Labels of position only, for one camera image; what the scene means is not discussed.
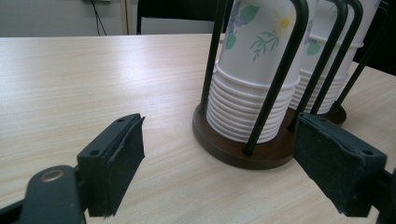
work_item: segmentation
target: white paper cup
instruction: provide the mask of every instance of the white paper cup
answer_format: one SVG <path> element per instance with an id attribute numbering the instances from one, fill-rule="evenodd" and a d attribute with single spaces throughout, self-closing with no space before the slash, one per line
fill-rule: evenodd
<path id="1" fill-rule="evenodd" d="M 284 103 L 284 107 L 283 107 L 283 108 L 285 108 L 284 110 L 286 110 L 287 105 L 289 104 L 289 101 L 290 100 L 288 100 L 287 102 Z M 235 118 L 240 118 L 240 119 L 243 119 L 243 120 L 249 120 L 249 121 L 254 120 L 255 121 L 257 119 L 257 116 L 258 116 L 259 112 L 260 112 L 260 110 L 258 110 L 259 111 L 258 113 L 248 113 L 246 111 L 243 111 L 243 108 L 239 107 L 237 105 L 229 106 L 228 104 L 224 104 L 224 101 L 220 101 L 217 97 L 214 97 L 213 95 L 209 95 L 209 102 L 211 102 L 212 104 L 218 106 L 225 113 L 228 113 L 228 114 L 234 116 Z M 279 119 L 279 117 L 278 117 L 279 114 L 281 114 L 281 112 L 277 112 L 275 114 L 272 113 L 272 114 L 270 114 L 268 119 L 276 119 L 276 120 L 278 120 Z"/>
<path id="2" fill-rule="evenodd" d="M 322 36 L 327 39 L 336 21 L 337 14 L 338 12 L 335 4 L 333 4 L 330 1 L 318 1 L 317 13 L 315 14 L 311 35 Z M 344 40 L 345 35 L 347 34 L 347 30 L 350 26 L 350 23 L 352 23 L 352 20 L 353 20 L 353 10 L 351 8 L 348 11 L 344 29 L 340 34 L 340 38 L 338 39 L 340 42 Z"/>
<path id="3" fill-rule="evenodd" d="M 318 2 L 308 0 L 307 3 L 312 21 Z M 295 20 L 295 8 L 289 0 L 235 1 L 218 69 L 252 85 L 271 85 Z M 306 42 L 302 41 L 285 84 L 294 83 L 298 78 L 305 48 Z"/>
<path id="4" fill-rule="evenodd" d="M 262 90 L 261 95 L 252 95 L 252 94 L 245 94 L 241 91 L 236 91 L 231 87 L 227 87 L 225 84 L 221 83 L 215 76 L 212 81 L 211 89 L 218 92 L 221 96 L 225 97 L 226 99 L 232 101 L 236 105 L 244 105 L 246 107 L 261 107 L 265 96 L 269 89 Z M 282 89 L 280 90 L 277 100 L 283 101 L 290 98 L 291 95 L 294 93 L 294 87 L 292 89 Z"/>
<path id="5" fill-rule="evenodd" d="M 207 111 L 207 120 L 209 125 L 224 137 L 227 137 L 237 142 L 246 143 L 251 135 L 251 130 L 253 129 L 254 122 L 250 121 L 251 124 L 249 126 L 235 123 L 234 120 L 223 117 L 222 114 L 218 113 L 218 111 L 216 111 L 216 109 L 214 108 L 215 106 L 209 103 Z M 269 119 L 267 120 L 267 122 L 271 122 L 271 124 L 266 124 L 264 126 L 258 143 L 269 141 L 277 134 L 278 124 L 273 123 Z"/>
<path id="6" fill-rule="evenodd" d="M 380 4 L 380 0 L 360 0 L 363 8 L 363 17 L 361 18 L 361 25 L 352 40 L 352 43 L 360 44 L 369 30 L 370 24 L 373 21 L 374 15 Z"/>
<path id="7" fill-rule="evenodd" d="M 335 79 L 333 81 L 333 83 L 335 82 L 335 84 L 332 84 L 329 90 L 327 91 L 326 96 L 324 97 L 323 102 L 318 110 L 318 114 L 325 114 L 329 112 L 330 108 L 332 107 L 332 104 L 337 99 L 340 90 L 343 88 L 346 79 L 347 79 L 347 75 L 344 75 L 342 79 Z M 315 87 L 304 112 L 308 113 L 311 111 L 311 108 L 318 97 L 322 84 L 323 81 L 322 83 L 318 83 L 318 85 Z M 305 88 L 306 88 L 306 83 L 304 83 L 304 79 L 302 78 L 302 82 L 296 86 L 296 91 L 290 100 L 289 108 L 297 109 L 298 104 L 303 98 Z"/>
<path id="8" fill-rule="evenodd" d="M 218 64 L 215 64 L 214 79 L 225 89 L 236 91 L 239 95 L 245 95 L 247 98 L 257 98 L 268 92 L 271 85 L 246 82 L 244 79 L 233 77 L 225 73 Z M 293 89 L 299 82 L 299 76 L 292 83 L 283 83 L 282 91 Z"/>
<path id="9" fill-rule="evenodd" d="M 318 64 L 319 57 L 324 49 L 324 46 L 327 42 L 327 39 L 321 36 L 317 35 L 311 35 L 309 37 L 309 42 L 310 46 L 308 47 L 308 50 L 303 58 L 303 63 L 301 66 L 301 71 L 305 71 L 308 74 L 312 74 L 315 70 L 315 67 Z M 332 50 L 332 54 L 329 58 L 329 60 L 326 62 L 326 65 L 323 69 L 322 76 L 326 77 L 327 74 L 329 74 L 330 68 L 332 67 L 332 64 L 334 63 L 335 57 L 338 53 L 338 50 L 341 46 L 342 42 L 337 42 L 335 45 L 334 49 Z M 363 44 L 355 45 L 351 44 L 350 47 L 348 48 L 346 55 L 344 56 L 343 61 L 341 62 L 337 74 L 344 75 L 347 73 L 352 61 L 353 57 L 355 56 L 358 48 L 361 48 Z"/>
<path id="10" fill-rule="evenodd" d="M 210 94 L 228 107 L 249 114 L 258 114 L 262 108 L 263 100 L 260 104 L 247 103 L 246 101 L 242 101 L 234 96 L 229 95 L 227 92 L 223 92 L 220 89 L 217 89 L 216 86 L 212 86 Z M 280 112 L 280 110 L 284 108 L 284 101 L 288 101 L 292 94 L 293 92 L 291 92 L 286 97 L 279 96 L 273 106 L 272 114 L 275 115 L 276 113 Z"/>
<path id="11" fill-rule="evenodd" d="M 301 77 L 301 80 L 300 80 L 299 84 L 300 83 L 307 84 L 309 82 L 309 80 L 311 79 L 311 77 L 312 77 L 312 73 L 311 72 L 307 72 L 307 71 L 302 69 L 301 73 L 300 73 L 300 77 Z M 335 77 L 332 80 L 332 84 L 344 83 L 346 78 L 347 78 L 347 73 L 346 74 L 337 73 L 337 74 L 335 74 Z M 326 76 L 323 74 L 322 76 L 319 77 L 318 83 L 322 84 L 325 80 L 326 80 Z"/>

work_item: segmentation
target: chair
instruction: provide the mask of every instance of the chair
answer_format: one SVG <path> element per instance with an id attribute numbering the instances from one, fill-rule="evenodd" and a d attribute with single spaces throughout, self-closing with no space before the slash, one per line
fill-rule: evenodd
<path id="1" fill-rule="evenodd" d="M 136 34 L 142 34 L 142 18 L 214 21 L 218 0 L 139 0 L 137 3 Z M 228 0 L 223 32 L 230 17 L 233 0 Z"/>

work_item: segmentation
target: wall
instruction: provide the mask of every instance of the wall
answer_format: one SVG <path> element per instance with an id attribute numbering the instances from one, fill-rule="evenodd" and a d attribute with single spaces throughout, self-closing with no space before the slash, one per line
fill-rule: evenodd
<path id="1" fill-rule="evenodd" d="M 122 35 L 120 0 L 95 3 L 107 34 Z M 89 0 L 0 0 L 2 37 L 82 35 L 97 35 Z"/>

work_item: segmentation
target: light wood grain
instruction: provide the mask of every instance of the light wood grain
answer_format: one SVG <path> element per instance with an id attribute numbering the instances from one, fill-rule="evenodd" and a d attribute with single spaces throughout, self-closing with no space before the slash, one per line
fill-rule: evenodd
<path id="1" fill-rule="evenodd" d="M 192 134 L 210 35 L 0 39 L 0 207 L 28 180 L 77 154 L 113 120 L 146 117 L 146 158 L 115 217 L 89 223 L 375 223 L 338 214 L 292 160 L 232 167 Z M 396 77 L 366 68 L 343 106 L 344 128 L 396 166 Z"/>

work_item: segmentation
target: wooden base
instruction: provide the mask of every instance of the wooden base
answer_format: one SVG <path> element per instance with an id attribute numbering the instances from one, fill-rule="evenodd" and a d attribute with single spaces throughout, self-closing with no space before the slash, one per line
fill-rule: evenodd
<path id="1" fill-rule="evenodd" d="M 192 129 L 195 137 L 207 152 L 220 161 L 245 169 L 266 170 L 281 166 L 292 159 L 294 133 L 287 127 L 294 110 L 288 109 L 276 137 L 269 142 L 257 144 L 251 156 L 243 153 L 245 144 L 223 137 L 213 130 L 207 123 L 206 116 L 200 114 L 199 110 L 198 105 L 193 114 Z M 343 107 L 333 106 L 329 113 L 321 116 L 342 125 L 347 113 Z"/>

